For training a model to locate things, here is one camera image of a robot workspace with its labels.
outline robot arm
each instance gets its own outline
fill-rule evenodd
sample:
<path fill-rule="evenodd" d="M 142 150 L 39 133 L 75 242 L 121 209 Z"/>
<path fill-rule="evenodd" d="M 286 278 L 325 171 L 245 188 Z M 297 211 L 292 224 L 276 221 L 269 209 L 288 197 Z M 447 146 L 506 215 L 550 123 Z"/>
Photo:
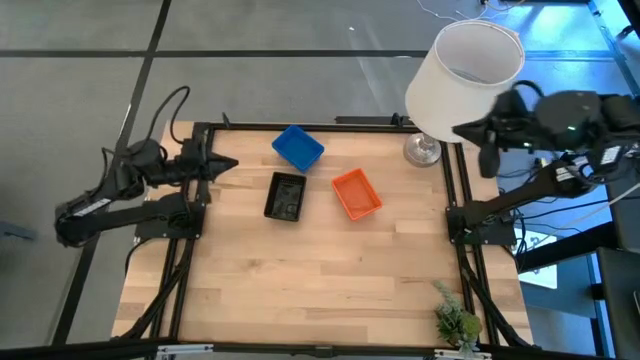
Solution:
<path fill-rule="evenodd" d="M 185 139 L 180 155 L 167 159 L 166 150 L 155 140 L 147 139 L 128 148 L 118 166 L 96 189 L 59 205 L 55 229 L 65 246 L 82 246 L 104 230 L 151 220 L 161 220 L 168 228 L 185 229 L 193 222 L 192 207 L 182 192 L 145 202 L 142 206 L 100 212 L 118 200 L 131 200 L 145 192 L 145 185 L 180 186 L 190 180 L 214 181 L 233 168 L 238 161 L 215 154 L 205 146 L 206 134 Z"/>
<path fill-rule="evenodd" d="M 534 87 L 531 82 L 516 83 Z M 488 201 L 470 201 L 447 211 L 449 232 L 466 234 L 464 243 L 510 245 L 515 242 L 510 211 L 546 196 L 575 198 L 606 181 L 634 144 L 640 141 L 640 112 L 631 97 L 563 91 L 541 96 L 528 111 L 517 90 L 500 94 L 484 118 L 453 128 L 478 145 L 483 177 L 496 176 L 499 149 L 550 150 L 554 161 L 531 182 Z M 558 157 L 555 151 L 566 151 Z M 573 162 L 584 156 L 587 164 Z M 583 168 L 591 166 L 585 176 Z"/>
<path fill-rule="evenodd" d="M 516 83 L 521 84 L 535 86 L 528 81 Z M 541 96 L 534 110 L 528 111 L 512 88 L 497 97 L 483 119 L 455 126 L 453 132 L 481 147 L 483 177 L 497 174 L 498 149 L 524 148 L 584 154 L 593 169 L 592 178 L 602 179 L 617 169 L 622 155 L 640 140 L 640 112 L 630 96 L 590 91 Z"/>

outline glass lamp base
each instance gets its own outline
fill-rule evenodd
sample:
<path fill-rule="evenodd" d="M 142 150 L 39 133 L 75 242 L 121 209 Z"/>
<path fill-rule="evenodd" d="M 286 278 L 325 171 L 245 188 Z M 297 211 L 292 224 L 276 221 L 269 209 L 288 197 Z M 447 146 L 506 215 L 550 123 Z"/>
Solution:
<path fill-rule="evenodd" d="M 440 142 L 424 133 L 409 136 L 404 144 L 404 158 L 417 167 L 428 167 L 437 163 L 441 154 Z"/>

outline orange container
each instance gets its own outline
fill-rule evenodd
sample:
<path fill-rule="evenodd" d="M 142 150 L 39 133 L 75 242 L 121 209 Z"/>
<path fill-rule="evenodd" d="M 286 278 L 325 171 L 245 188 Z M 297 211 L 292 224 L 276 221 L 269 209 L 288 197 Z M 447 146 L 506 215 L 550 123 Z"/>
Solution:
<path fill-rule="evenodd" d="M 362 169 L 352 170 L 333 179 L 331 185 L 351 220 L 358 220 L 382 207 L 382 201 Z"/>

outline gray floor tile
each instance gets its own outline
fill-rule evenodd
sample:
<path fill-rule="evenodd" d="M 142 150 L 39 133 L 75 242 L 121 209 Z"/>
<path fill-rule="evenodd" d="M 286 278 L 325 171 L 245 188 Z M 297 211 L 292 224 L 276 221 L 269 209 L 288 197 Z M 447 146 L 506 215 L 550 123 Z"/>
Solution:
<path fill-rule="evenodd" d="M 160 48 L 428 49 L 449 22 L 415 0 L 187 0 L 171 6 Z"/>
<path fill-rule="evenodd" d="M 533 339 L 545 350 L 595 355 L 588 318 L 536 307 L 527 307 Z"/>
<path fill-rule="evenodd" d="M 519 79 L 536 82 L 545 94 L 561 90 L 589 90 L 601 94 L 628 94 L 629 87 L 613 60 L 610 61 L 527 61 Z M 529 106 L 537 101 L 535 93 L 522 87 Z"/>
<path fill-rule="evenodd" d="M 146 49 L 161 0 L 2 0 L 0 49 Z"/>
<path fill-rule="evenodd" d="M 477 17 L 471 1 L 422 6 L 456 19 Z M 162 49 L 419 49 L 452 21 L 415 0 L 188 0 L 174 3 Z M 484 16 L 520 33 L 527 50 L 607 50 L 585 5 L 523 5 Z"/>
<path fill-rule="evenodd" d="M 327 123 L 338 115 L 405 112 L 404 94 L 421 59 L 160 59 L 153 63 L 140 110 L 146 128 L 162 100 L 192 87 L 179 118 L 237 122 Z M 156 134 L 162 131 L 156 127 Z"/>
<path fill-rule="evenodd" d="M 138 59 L 0 60 L 0 219 L 38 233 L 2 247 L 0 348 L 49 339 L 78 255 L 56 241 L 54 208 L 97 184 L 100 146 L 114 145 L 139 68 Z M 101 242 L 117 242 L 112 235 Z M 122 264 L 110 250 L 104 255 Z M 121 277 L 105 273 L 93 283 L 109 289 L 104 284 Z M 111 289 L 105 298 L 118 296 Z M 92 305 L 97 324 L 113 320 L 104 304 Z"/>
<path fill-rule="evenodd" d="M 520 33 L 527 50 L 608 50 L 586 5 L 525 3 L 494 21 Z"/>
<path fill-rule="evenodd" d="M 139 206 L 141 202 L 142 199 L 127 201 L 111 209 Z M 111 338 L 124 285 L 125 258 L 133 246 L 134 229 L 134 226 L 124 227 L 105 231 L 100 236 L 68 343 L 107 341 Z"/>

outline metal clamp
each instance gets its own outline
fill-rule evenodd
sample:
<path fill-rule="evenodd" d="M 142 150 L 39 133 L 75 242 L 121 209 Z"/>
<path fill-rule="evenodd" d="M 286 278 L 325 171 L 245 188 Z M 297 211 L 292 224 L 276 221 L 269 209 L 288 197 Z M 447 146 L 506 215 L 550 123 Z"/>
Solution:
<path fill-rule="evenodd" d="M 457 350 L 435 350 L 434 357 L 436 360 L 491 360 L 491 354 L 483 352 L 474 352 L 471 356 Z"/>
<path fill-rule="evenodd" d="M 320 359 L 328 359 L 336 356 L 333 353 L 333 346 L 331 345 L 319 345 L 316 346 L 315 357 Z"/>
<path fill-rule="evenodd" d="M 158 356 L 213 352 L 213 344 L 166 345 L 158 347 Z"/>

